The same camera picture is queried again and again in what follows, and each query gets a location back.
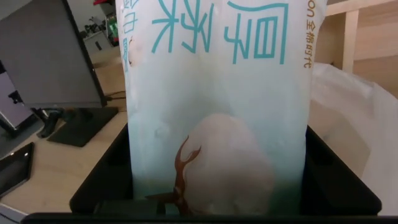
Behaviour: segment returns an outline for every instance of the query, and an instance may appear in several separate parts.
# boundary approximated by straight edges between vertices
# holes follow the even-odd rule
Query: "gray monitor back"
[[[106,105],[66,0],[33,0],[3,18],[0,60],[28,107]]]

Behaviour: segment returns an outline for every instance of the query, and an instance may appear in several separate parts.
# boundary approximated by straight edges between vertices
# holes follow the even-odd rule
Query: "wooden desk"
[[[106,60],[106,52],[101,54],[101,60]],[[105,94],[124,90],[121,64],[96,72]],[[118,100],[113,105],[125,108],[126,101]],[[127,113],[120,112],[83,148],[48,142],[33,134],[16,148],[35,143],[32,177],[0,202],[25,214],[70,212],[69,200],[126,123]]]

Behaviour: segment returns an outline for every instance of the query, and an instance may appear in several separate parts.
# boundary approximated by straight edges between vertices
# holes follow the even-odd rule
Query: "white bag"
[[[310,126],[398,215],[398,100],[379,85],[315,64]]]
[[[134,198],[297,213],[326,0],[116,3]]]

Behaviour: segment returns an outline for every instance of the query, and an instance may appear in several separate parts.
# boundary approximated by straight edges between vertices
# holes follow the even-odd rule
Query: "monitor base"
[[[85,146],[117,113],[117,108],[78,109],[58,131],[47,140],[70,146]]]

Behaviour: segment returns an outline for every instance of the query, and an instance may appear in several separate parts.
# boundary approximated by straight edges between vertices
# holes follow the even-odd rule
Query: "black device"
[[[0,160],[0,197],[30,179],[34,143],[30,143]]]
[[[49,141],[83,147],[118,113],[104,108],[67,0],[33,0],[2,19],[0,30],[0,60],[26,107],[77,108]]]

